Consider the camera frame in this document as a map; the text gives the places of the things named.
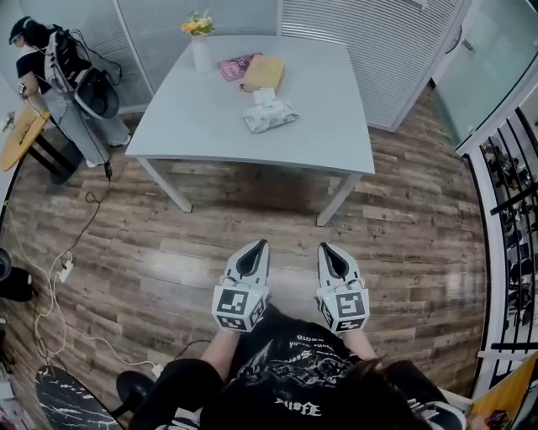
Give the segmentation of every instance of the electrical outlet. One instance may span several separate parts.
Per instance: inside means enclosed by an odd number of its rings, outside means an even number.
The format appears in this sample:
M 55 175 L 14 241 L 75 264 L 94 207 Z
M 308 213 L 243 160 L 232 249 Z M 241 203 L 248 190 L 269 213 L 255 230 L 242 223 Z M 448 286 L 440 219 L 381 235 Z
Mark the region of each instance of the electrical outlet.
M 67 261 L 66 268 L 60 272 L 60 281 L 62 281 L 64 284 L 67 281 L 67 277 L 73 270 L 73 263 L 70 261 Z

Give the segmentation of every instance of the white cable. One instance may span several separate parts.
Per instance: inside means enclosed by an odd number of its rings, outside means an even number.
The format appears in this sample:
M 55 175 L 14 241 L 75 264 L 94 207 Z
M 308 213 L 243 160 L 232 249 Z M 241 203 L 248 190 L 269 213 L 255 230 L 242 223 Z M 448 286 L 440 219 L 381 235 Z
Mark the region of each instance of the white cable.
M 156 364 L 153 362 L 153 361 L 140 361 L 139 363 L 128 363 L 127 361 L 125 361 L 124 359 L 122 359 L 118 353 L 116 353 L 116 351 L 114 350 L 114 348 L 112 347 L 112 345 L 108 342 L 107 339 L 105 338 L 91 338 L 89 336 L 87 336 L 86 334 L 84 334 L 83 332 L 77 330 L 76 328 L 74 327 L 71 327 L 71 326 L 68 326 L 66 325 L 67 328 L 69 328 L 70 330 L 73 330 L 74 332 L 77 332 L 78 334 L 80 334 L 83 338 L 86 338 L 88 340 L 102 340 L 104 343 L 106 343 L 110 349 L 112 350 L 112 352 L 114 353 L 114 355 L 118 358 L 119 361 L 121 361 L 122 363 L 125 363 L 125 364 L 128 364 L 129 366 L 139 366 L 141 364 L 151 364 L 153 365 L 153 367 L 156 367 Z
M 37 316 L 37 318 L 35 319 L 35 324 L 34 324 L 34 328 L 33 328 L 34 333 L 35 333 L 35 337 L 41 342 L 41 347 L 44 350 L 48 351 L 48 353 L 50 355 L 52 355 L 52 356 L 58 355 L 61 351 L 63 351 L 66 348 L 66 344 L 67 344 L 67 329 L 69 328 L 70 330 L 73 330 L 74 332 L 77 332 L 78 334 L 80 334 L 81 336 L 83 336 L 84 338 L 86 338 L 88 340 L 101 340 L 101 341 L 103 341 L 104 343 L 106 343 L 110 347 L 113 354 L 118 358 L 118 360 L 121 361 L 122 363 L 126 364 L 126 365 L 138 366 L 138 365 L 142 365 L 142 364 L 151 364 L 154 368 L 156 368 L 157 364 L 155 364 L 155 363 L 153 363 L 152 361 L 149 361 L 149 360 L 140 361 L 139 363 L 130 363 L 128 361 L 125 361 L 124 359 L 122 359 L 118 355 L 116 350 L 113 348 L 113 346 L 110 344 L 110 342 L 107 339 L 89 337 L 86 334 L 84 334 L 84 333 L 80 332 L 79 330 L 77 330 L 76 328 L 67 325 L 66 319 L 64 317 L 64 313 L 61 310 L 61 307 L 60 307 L 60 305 L 59 305 L 59 303 L 58 303 L 58 301 L 56 299 L 56 280 L 58 279 L 58 275 L 60 274 L 60 272 L 55 273 L 54 280 L 53 280 L 52 284 L 50 283 L 50 275 L 52 274 L 52 271 L 53 271 L 54 266 L 56 265 L 56 262 L 58 261 L 58 259 L 60 259 L 63 255 L 69 253 L 71 255 L 71 262 L 72 262 L 73 261 L 73 254 L 71 253 L 71 251 L 67 251 L 65 253 L 62 253 L 62 254 L 58 255 L 54 259 L 54 262 L 52 263 L 52 266 L 50 267 L 50 270 L 49 270 L 49 275 L 47 276 L 47 273 L 43 269 L 41 269 L 37 264 L 35 264 L 30 258 L 28 258 L 28 255 L 26 254 L 26 252 L 24 252 L 24 247 L 23 247 L 23 244 L 22 244 L 22 242 L 20 240 L 20 237 L 18 236 L 17 227 L 15 226 L 15 222 L 13 220 L 13 214 L 11 213 L 11 209 L 9 209 L 9 206 L 7 206 L 7 205 L 6 205 L 6 209 L 8 210 L 9 219 L 11 220 L 11 224 L 12 224 L 13 230 L 15 232 L 15 237 L 17 238 L 18 246 L 19 246 L 20 250 L 22 251 L 24 258 L 26 259 L 26 261 L 28 261 L 33 267 L 35 267 L 37 270 L 39 270 L 45 276 L 45 278 L 47 280 L 47 283 L 49 284 L 50 309 L 49 309 L 48 312 L 40 313 Z M 62 322 L 63 327 L 64 327 L 64 338 L 63 338 L 62 345 L 61 345 L 60 349 L 58 349 L 57 351 L 51 351 L 50 349 L 48 349 L 46 347 L 45 342 L 43 341 L 43 338 L 40 336 L 39 320 L 41 319 L 41 317 L 47 318 L 54 311 L 55 307 L 58 308 L 58 312 L 60 313 L 61 322 Z

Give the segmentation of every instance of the wooden side table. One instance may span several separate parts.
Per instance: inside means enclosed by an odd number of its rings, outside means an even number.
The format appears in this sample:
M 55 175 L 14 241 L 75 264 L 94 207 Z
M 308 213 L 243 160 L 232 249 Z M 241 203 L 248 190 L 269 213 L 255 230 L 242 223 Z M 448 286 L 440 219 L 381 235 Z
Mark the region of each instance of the wooden side table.
M 0 156 L 2 170 L 11 169 L 28 152 L 51 173 L 53 183 L 62 184 L 71 177 L 82 160 L 82 154 L 69 139 L 64 148 L 58 151 L 43 137 L 41 132 L 49 120 L 53 121 L 49 111 L 40 115 L 31 107 L 22 111 L 3 146 Z M 32 146 L 34 143 L 43 148 L 54 161 L 47 160 L 38 152 Z

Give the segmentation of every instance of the power cable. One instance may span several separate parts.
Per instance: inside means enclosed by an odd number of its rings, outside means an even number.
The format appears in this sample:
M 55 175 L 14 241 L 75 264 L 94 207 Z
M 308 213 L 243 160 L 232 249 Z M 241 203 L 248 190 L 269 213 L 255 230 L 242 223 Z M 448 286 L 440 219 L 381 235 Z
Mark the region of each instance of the power cable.
M 192 342 L 189 342 L 187 343 L 187 346 L 185 348 L 183 348 L 180 352 L 177 353 L 177 355 L 174 357 L 174 360 L 173 361 L 176 361 L 177 359 L 180 359 L 182 357 L 182 355 L 184 355 L 187 350 L 192 346 L 194 345 L 195 343 L 202 343 L 202 342 L 207 342 L 207 343 L 211 343 L 210 340 L 206 340 L 206 339 L 200 339 L 200 340 L 193 340 Z
M 92 52 L 93 54 L 95 54 L 96 56 L 98 56 L 102 61 L 104 61 L 104 62 L 106 62 L 106 63 L 109 63 L 109 64 L 112 64 L 112 65 L 115 65 L 116 67 L 118 67 L 118 81 L 117 81 L 117 82 L 114 82 L 114 81 L 112 80 L 112 76 L 110 76 L 110 74 L 108 73 L 108 75 L 109 75 L 110 78 L 111 78 L 111 79 L 110 79 L 110 83 L 111 83 L 112 85 L 114 85 L 115 87 L 117 87 L 117 86 L 121 83 L 121 81 L 122 81 L 122 79 L 123 79 L 123 77 L 124 77 L 124 69 L 122 68 L 122 66 L 121 66 L 119 63 L 117 63 L 116 61 L 109 60 L 108 58 L 103 57 L 103 56 L 102 56 L 101 54 L 99 54 L 97 51 L 95 51 L 95 50 L 89 48 L 88 45 L 87 45 L 87 43 L 86 43 L 86 40 L 84 40 L 84 36 L 82 35 L 81 30 L 79 30 L 79 29 L 74 29 L 74 30 L 71 30 L 70 33 L 76 34 L 78 37 L 81 38 L 80 40 L 76 40 L 76 39 L 73 37 L 73 40 L 75 40 L 76 42 L 79 42 L 80 44 L 82 44 L 82 47 L 83 47 L 85 50 L 87 50 L 87 52 L 90 51 L 90 52 Z
M 56 76 L 56 65 L 54 63 L 55 61 L 55 58 L 53 56 L 52 58 L 52 70 L 54 72 L 54 76 L 55 76 L 55 79 L 57 79 L 57 76 Z M 92 133 L 90 132 L 89 128 L 87 127 L 86 125 L 86 122 L 84 120 L 84 116 L 82 115 L 82 112 L 81 112 L 81 108 L 78 106 L 78 103 L 76 102 L 76 99 L 73 97 L 73 95 L 71 94 L 71 91 L 69 91 L 69 87 L 71 86 L 71 84 L 69 83 L 69 81 L 66 79 L 66 77 L 64 76 L 63 73 L 61 73 L 60 71 L 60 77 L 61 79 L 63 80 L 64 82 L 64 85 L 66 86 L 66 92 L 65 94 L 67 94 L 67 96 L 70 98 L 71 102 L 73 103 L 73 107 L 75 108 L 76 110 L 76 114 L 78 115 L 78 117 L 80 118 L 81 120 L 81 123 L 82 125 L 84 126 L 84 129 L 86 130 L 87 132 L 87 135 L 88 137 L 90 138 L 90 140 L 93 142 L 93 145 L 95 146 L 95 149 L 98 151 L 99 153 L 99 156 L 101 157 L 101 159 L 103 160 L 103 163 L 104 163 L 104 171 L 105 171 L 105 175 L 106 177 L 110 180 L 110 178 L 112 177 L 112 167 L 110 166 L 110 163 L 108 162 L 108 160 L 105 159 L 103 153 L 101 152 L 101 150 L 99 149 L 99 146 L 98 144 L 96 143 L 96 141 L 93 139 L 93 136 L 92 136 Z
M 70 253 L 71 250 L 76 247 L 76 245 L 78 244 L 78 241 L 81 239 L 84 232 L 88 229 L 88 227 L 90 227 L 90 224 L 93 222 L 95 217 L 98 215 L 99 209 L 101 209 L 101 203 L 103 203 L 103 201 L 108 197 L 108 194 L 110 194 L 110 186 L 111 186 L 111 184 L 112 184 L 112 182 L 110 181 L 110 178 L 108 178 L 108 187 L 107 187 L 107 190 L 105 191 L 105 193 L 103 194 L 103 197 L 101 197 L 101 200 L 98 200 L 95 197 L 95 194 L 93 194 L 93 192 L 91 192 L 91 191 L 88 191 L 86 193 L 86 196 L 84 197 L 85 200 L 86 200 L 86 203 L 90 203 L 90 204 L 91 203 L 97 203 L 97 207 L 95 208 L 95 212 L 93 213 L 90 220 L 86 223 L 86 225 L 81 230 L 81 232 L 78 234 L 78 236 L 76 236 L 76 239 L 75 239 L 75 242 L 73 243 L 73 245 L 71 245 L 63 254 L 61 254 L 61 257 L 63 257 L 68 252 Z

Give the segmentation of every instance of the white wall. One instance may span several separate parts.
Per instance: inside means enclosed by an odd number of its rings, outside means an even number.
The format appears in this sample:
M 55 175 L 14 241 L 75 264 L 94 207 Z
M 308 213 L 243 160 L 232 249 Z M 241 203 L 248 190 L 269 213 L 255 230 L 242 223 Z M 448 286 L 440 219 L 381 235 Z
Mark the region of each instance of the white wall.
M 15 111 L 15 114 L 18 115 L 24 108 L 24 103 L 18 97 L 17 93 L 9 86 L 6 79 L 0 74 L 0 119 L 5 118 L 5 116 L 12 111 Z M 3 145 L 6 139 L 7 131 L 5 134 L 2 134 L 0 137 L 0 142 Z M 6 193 L 8 192 L 9 184 L 13 178 L 13 173 L 15 172 L 15 167 L 12 167 L 8 171 L 0 170 L 0 202 L 3 202 Z
M 17 69 L 15 68 L 18 49 L 10 45 L 8 41 L 11 28 L 23 16 L 18 0 L 0 0 L 0 73 L 13 89 L 17 88 L 18 85 Z

